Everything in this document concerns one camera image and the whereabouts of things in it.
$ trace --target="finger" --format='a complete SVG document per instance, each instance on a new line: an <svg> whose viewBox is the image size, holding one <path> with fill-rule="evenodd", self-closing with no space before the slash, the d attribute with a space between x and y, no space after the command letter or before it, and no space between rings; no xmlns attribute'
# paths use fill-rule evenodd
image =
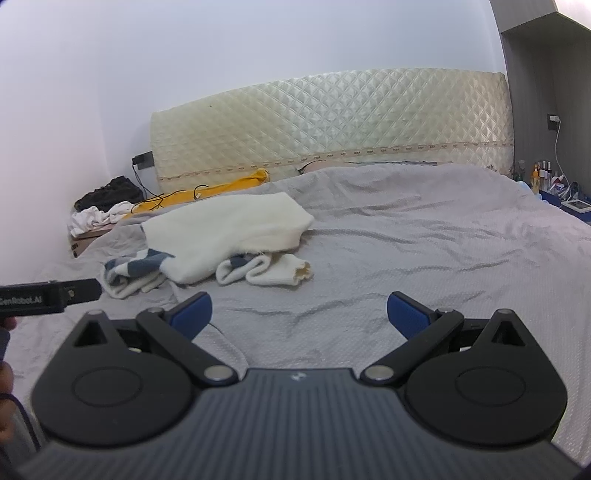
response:
<svg viewBox="0 0 591 480"><path fill-rule="evenodd" d="M17 320L15 317L8 317L2 322L2 326L6 330L14 330L17 327Z"/></svg>
<svg viewBox="0 0 591 480"><path fill-rule="evenodd" d="M0 443L7 443L14 436L14 423L10 422L3 430L0 430Z"/></svg>
<svg viewBox="0 0 591 480"><path fill-rule="evenodd" d="M3 362L0 367L0 393L12 393L13 386L12 368L6 362Z"/></svg>
<svg viewBox="0 0 591 480"><path fill-rule="evenodd" d="M0 401L0 430L9 427L12 424L12 416L17 406L11 400Z"/></svg>

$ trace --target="blue gripper pad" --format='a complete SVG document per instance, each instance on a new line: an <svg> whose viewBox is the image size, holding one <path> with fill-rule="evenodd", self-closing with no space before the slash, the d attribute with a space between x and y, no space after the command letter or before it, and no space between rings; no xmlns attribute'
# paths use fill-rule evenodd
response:
<svg viewBox="0 0 591 480"><path fill-rule="evenodd" d="M212 319L212 311L212 298L200 291L167 312L165 318L172 328L193 340Z"/></svg>
<svg viewBox="0 0 591 480"><path fill-rule="evenodd" d="M400 292L394 292L388 297L388 320L407 339L411 339L431 324L429 315L432 313Z"/></svg>

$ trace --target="gray blanket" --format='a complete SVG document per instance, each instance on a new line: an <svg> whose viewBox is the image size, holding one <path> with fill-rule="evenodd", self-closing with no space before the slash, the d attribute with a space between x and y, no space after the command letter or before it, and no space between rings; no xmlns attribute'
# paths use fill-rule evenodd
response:
<svg viewBox="0 0 591 480"><path fill-rule="evenodd" d="M247 367L352 367L403 343L386 300L401 290L430 306L489 317L514 309L569 391L555 442L591 459L591 228L537 200L513 181L470 166L328 168L250 193L287 192L316 218L298 256L314 277L297 288L215 280L160 288L126 300L103 296L64 314L25 319L7 353L16 395L30 389L82 313L112 319L171 307L199 290L213 299L211 325L195 342L240 372ZM139 223L123 222L78 259L43 279L98 277L110 258L145 248Z"/></svg>

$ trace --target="white headboard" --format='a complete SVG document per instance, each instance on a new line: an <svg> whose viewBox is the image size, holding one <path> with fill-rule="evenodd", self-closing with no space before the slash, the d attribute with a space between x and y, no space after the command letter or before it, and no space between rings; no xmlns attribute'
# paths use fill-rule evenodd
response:
<svg viewBox="0 0 591 480"><path fill-rule="evenodd" d="M505 76L464 70L355 70L230 90L154 113L151 140L164 192L259 167L278 180L325 158L390 154L503 174L513 165Z"/></svg>

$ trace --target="white wall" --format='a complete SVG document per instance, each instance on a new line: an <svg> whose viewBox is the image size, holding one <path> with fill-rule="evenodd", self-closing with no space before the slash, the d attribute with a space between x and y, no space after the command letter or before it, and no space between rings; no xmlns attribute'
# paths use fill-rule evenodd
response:
<svg viewBox="0 0 591 480"><path fill-rule="evenodd" d="M554 0L558 11L591 30L591 5L589 0Z"/></svg>
<svg viewBox="0 0 591 480"><path fill-rule="evenodd" d="M376 67L505 71L489 0L106 0L103 14L113 176L132 177L131 158L150 150L152 112L224 90Z"/></svg>
<svg viewBox="0 0 591 480"><path fill-rule="evenodd" d="M0 284L69 257L80 196L150 149L153 111L336 70L504 71L489 0L5 0ZM154 187L154 169L142 172Z"/></svg>
<svg viewBox="0 0 591 480"><path fill-rule="evenodd" d="M0 5L0 284L68 258L73 202L108 179L90 35L97 14L79 0Z"/></svg>

